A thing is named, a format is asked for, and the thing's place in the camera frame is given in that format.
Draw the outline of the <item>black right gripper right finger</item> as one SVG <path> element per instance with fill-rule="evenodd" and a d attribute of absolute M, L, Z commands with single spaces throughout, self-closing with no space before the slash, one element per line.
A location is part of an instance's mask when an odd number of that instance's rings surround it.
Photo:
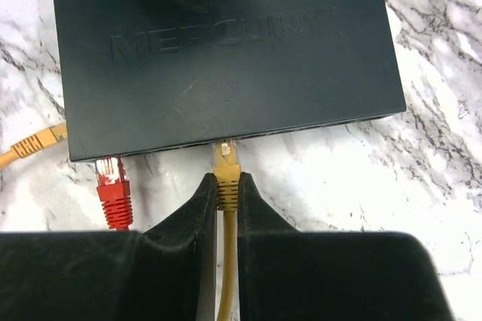
<path fill-rule="evenodd" d="M 450 320 L 432 260 L 414 236 L 299 231 L 243 173 L 238 199 L 243 320 Z"/>

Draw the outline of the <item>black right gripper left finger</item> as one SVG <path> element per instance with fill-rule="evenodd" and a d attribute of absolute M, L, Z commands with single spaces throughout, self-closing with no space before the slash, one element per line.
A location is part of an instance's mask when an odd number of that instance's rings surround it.
<path fill-rule="evenodd" d="M 152 229 L 3 233 L 3 320 L 212 320 L 216 180 Z"/>

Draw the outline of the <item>black network switch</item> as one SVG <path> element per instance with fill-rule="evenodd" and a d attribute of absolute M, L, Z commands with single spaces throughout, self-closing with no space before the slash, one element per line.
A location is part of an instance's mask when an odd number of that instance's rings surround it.
<path fill-rule="evenodd" d="M 53 3 L 74 162 L 406 109 L 384 0 Z"/>

